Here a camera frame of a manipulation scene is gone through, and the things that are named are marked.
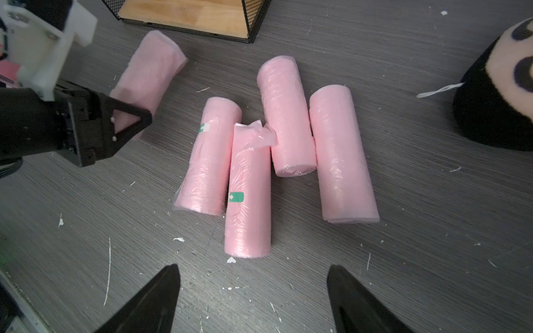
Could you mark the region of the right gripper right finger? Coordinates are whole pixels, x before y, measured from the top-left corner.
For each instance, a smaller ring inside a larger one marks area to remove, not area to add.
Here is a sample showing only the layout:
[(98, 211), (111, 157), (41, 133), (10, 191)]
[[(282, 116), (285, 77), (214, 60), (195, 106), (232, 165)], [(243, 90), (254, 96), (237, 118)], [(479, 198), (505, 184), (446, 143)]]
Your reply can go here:
[(330, 267), (327, 288), (338, 333), (413, 333), (343, 266)]

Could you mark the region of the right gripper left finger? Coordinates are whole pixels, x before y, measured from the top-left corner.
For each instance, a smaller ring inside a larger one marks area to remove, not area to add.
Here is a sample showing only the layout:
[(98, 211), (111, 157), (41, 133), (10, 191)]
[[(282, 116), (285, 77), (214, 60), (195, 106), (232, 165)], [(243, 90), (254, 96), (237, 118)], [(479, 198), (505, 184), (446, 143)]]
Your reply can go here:
[(97, 332), (170, 333), (179, 292), (178, 265), (165, 266)]

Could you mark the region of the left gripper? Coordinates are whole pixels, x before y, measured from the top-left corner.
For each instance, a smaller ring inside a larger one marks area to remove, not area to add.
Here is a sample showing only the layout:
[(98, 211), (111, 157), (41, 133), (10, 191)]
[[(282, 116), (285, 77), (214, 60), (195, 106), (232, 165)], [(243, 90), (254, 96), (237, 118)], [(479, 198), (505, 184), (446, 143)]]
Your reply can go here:
[(59, 80), (54, 93), (65, 123), (58, 152), (78, 167), (111, 158), (153, 121), (148, 110), (68, 80)]

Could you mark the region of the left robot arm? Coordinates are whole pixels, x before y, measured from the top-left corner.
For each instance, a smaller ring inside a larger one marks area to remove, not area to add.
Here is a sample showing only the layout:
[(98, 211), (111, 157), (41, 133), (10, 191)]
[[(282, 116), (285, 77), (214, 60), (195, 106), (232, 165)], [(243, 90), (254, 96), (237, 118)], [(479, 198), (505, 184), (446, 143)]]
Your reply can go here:
[(91, 44), (97, 18), (77, 1), (3, 1), (1, 176), (29, 155), (57, 152), (78, 167), (111, 158), (152, 122), (148, 110), (60, 78), (73, 43)]

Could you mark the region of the pink alarm clock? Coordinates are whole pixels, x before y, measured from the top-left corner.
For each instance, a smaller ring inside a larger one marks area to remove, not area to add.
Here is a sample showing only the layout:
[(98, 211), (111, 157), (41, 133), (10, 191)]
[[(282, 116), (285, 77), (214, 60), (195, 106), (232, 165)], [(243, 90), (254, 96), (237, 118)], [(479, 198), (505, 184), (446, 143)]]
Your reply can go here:
[(17, 72), (20, 66), (18, 64), (2, 60), (0, 62), (0, 77), (1, 82), (10, 86), (17, 86)]

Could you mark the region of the cartoon boy plush doll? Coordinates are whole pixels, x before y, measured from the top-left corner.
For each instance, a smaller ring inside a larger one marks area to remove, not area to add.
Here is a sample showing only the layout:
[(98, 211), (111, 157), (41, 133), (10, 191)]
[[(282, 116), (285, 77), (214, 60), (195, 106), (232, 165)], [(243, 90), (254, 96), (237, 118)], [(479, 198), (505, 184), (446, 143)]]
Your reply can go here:
[(464, 137), (532, 150), (532, 19), (504, 31), (454, 85), (452, 115)]

